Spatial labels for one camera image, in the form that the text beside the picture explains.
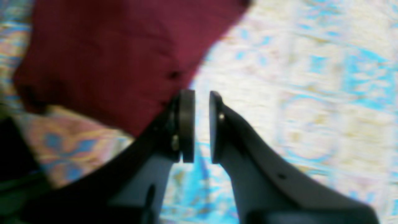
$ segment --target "hole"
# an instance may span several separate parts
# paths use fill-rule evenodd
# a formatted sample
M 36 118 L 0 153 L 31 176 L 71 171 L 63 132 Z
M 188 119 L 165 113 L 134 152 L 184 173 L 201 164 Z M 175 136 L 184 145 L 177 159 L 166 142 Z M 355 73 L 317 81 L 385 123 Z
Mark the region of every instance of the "hole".
M 170 78 L 170 79 L 175 79 L 175 78 L 179 77 L 179 75 L 180 75 L 179 72 L 173 72 L 173 73 L 171 73 L 171 74 L 169 75 L 169 78 Z
M 279 177 L 281 180 L 286 180 L 286 178 L 287 178 L 284 174 L 281 174 L 281 173 L 278 173 L 278 177 Z
M 148 192 L 146 193 L 146 201 L 145 201 L 146 206 L 150 207 L 152 205 L 153 200 L 155 198 L 155 192 L 156 192 L 155 185 L 152 184 L 149 187 Z

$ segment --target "metal bolt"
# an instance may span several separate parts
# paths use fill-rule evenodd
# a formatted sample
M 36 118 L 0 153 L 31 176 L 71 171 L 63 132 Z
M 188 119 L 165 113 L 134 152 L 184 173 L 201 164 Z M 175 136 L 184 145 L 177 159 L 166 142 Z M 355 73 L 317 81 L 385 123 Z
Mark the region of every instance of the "metal bolt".
M 173 138 L 172 138 L 172 149 L 173 149 L 173 151 L 178 151 L 178 149 L 179 149 L 178 135 L 173 135 Z

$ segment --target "curved plastic piece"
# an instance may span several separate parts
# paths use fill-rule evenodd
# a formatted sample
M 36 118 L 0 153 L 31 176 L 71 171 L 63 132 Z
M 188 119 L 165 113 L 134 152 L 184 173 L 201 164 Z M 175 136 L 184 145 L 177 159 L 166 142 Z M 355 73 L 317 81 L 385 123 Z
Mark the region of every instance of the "curved plastic piece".
M 372 208 L 315 182 L 210 93 L 213 163 L 229 174 L 241 224 L 377 224 Z
M 181 155 L 172 147 L 173 136 L 181 133 L 180 127 L 193 129 L 179 123 L 193 124 L 193 106 L 188 105 L 194 104 L 193 95 L 181 92 L 133 144 L 95 172 L 29 201 L 21 220 L 31 224 L 158 223 L 170 168 Z M 178 120 L 177 111 L 184 115 Z M 194 141 L 189 136 L 183 139 L 188 146 Z

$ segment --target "dark object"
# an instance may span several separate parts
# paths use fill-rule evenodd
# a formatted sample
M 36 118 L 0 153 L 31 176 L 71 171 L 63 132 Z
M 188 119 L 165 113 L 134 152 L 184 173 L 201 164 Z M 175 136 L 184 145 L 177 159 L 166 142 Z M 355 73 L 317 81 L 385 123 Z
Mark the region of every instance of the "dark object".
M 35 0 L 14 75 L 24 107 L 50 104 L 138 137 L 248 0 Z
M 14 223 L 27 200 L 51 187 L 10 117 L 0 121 L 0 144 L 0 223 Z
M 213 163 L 229 174 L 241 224 L 377 224 L 368 205 L 324 187 L 277 155 L 210 93 Z
M 178 145 L 185 147 L 183 159 L 193 161 L 194 139 L 175 136 L 181 133 L 179 127 L 193 132 L 194 103 L 193 90 L 181 91 L 120 155 L 64 188 L 29 200 L 19 213 L 20 220 L 31 224 L 158 223 L 170 168 L 181 156 Z
M 14 121 L 0 120 L 0 181 L 19 179 L 39 171 Z

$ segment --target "maroon fabric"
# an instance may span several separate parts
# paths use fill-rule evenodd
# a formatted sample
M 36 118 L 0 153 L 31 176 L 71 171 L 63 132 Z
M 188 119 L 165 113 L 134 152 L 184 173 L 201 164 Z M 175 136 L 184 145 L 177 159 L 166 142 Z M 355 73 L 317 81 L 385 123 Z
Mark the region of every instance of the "maroon fabric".
M 29 112 L 62 105 L 138 136 L 248 2 L 35 0 L 14 84 Z

